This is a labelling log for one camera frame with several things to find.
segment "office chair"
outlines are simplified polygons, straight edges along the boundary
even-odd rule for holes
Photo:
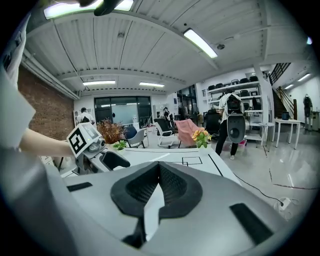
[[[220,131],[220,114],[215,109],[210,109],[204,119],[206,120],[205,129],[210,135],[212,135],[213,140],[218,140]]]

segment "ceiling beam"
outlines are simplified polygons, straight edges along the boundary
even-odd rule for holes
[[[179,40],[180,42],[184,43],[187,47],[189,47],[191,50],[195,51],[198,55],[203,57],[215,70],[218,70],[218,65],[214,62],[213,59],[211,59],[204,51],[202,51],[199,47],[197,47],[195,44],[193,44],[190,40],[188,40],[183,33],[176,30],[175,28],[157,20],[151,17],[148,17],[146,15],[132,12],[132,11],[121,11],[121,10],[114,10],[107,16],[95,16],[93,12],[79,12],[75,14],[70,14],[63,17],[58,17],[51,19],[44,24],[34,28],[31,30],[26,36],[27,38],[33,37],[37,33],[46,30],[50,28],[51,26],[54,26],[54,24],[61,24],[65,22],[70,22],[73,20],[80,20],[80,19],[104,19],[104,18],[117,18],[117,19],[124,19],[128,21],[133,21],[137,23],[146,24],[150,27],[157,28],[169,35],[171,35],[173,38]]]
[[[261,21],[262,21],[262,26],[268,27],[270,26],[270,12],[268,8],[268,3],[267,0],[259,0],[258,2],[259,7],[260,7],[260,13],[261,13]],[[265,29],[262,32],[262,58],[265,61],[268,56],[268,47],[269,47],[269,41],[270,41],[270,29]]]
[[[166,81],[170,83],[176,83],[179,85],[186,85],[186,81],[175,79],[172,77],[167,77],[161,74],[147,73],[142,71],[135,70],[123,70],[123,69],[93,69],[93,70],[83,70],[66,74],[58,75],[56,78],[60,81],[76,79],[78,77],[94,77],[94,76],[107,76],[107,75],[115,75],[115,76],[135,76],[135,77],[143,77],[147,79],[160,81]]]

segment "black pants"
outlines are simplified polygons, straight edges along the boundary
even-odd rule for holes
[[[218,142],[215,147],[215,152],[220,156],[222,148],[224,146],[224,143],[226,141],[226,138],[228,137],[228,130],[227,130],[227,120],[224,120],[220,124],[220,134],[218,138]],[[231,147],[231,155],[234,156],[237,152],[238,144],[232,143]]]

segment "black office chair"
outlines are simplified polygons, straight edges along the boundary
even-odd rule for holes
[[[210,109],[204,119],[206,120],[205,129],[210,135],[212,135],[213,140],[218,140],[220,131],[220,114],[215,109]]]
[[[172,134],[175,134],[175,128],[169,128],[168,123],[166,122],[165,119],[163,118],[155,118],[154,122],[157,122],[159,124],[159,126],[161,127],[163,133],[163,136],[170,136],[171,134],[168,131],[172,131]]]

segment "human arm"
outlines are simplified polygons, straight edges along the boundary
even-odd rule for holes
[[[22,151],[26,151],[37,156],[73,156],[72,150],[66,141],[49,138],[38,132],[30,130],[29,128],[25,130],[19,147]]]

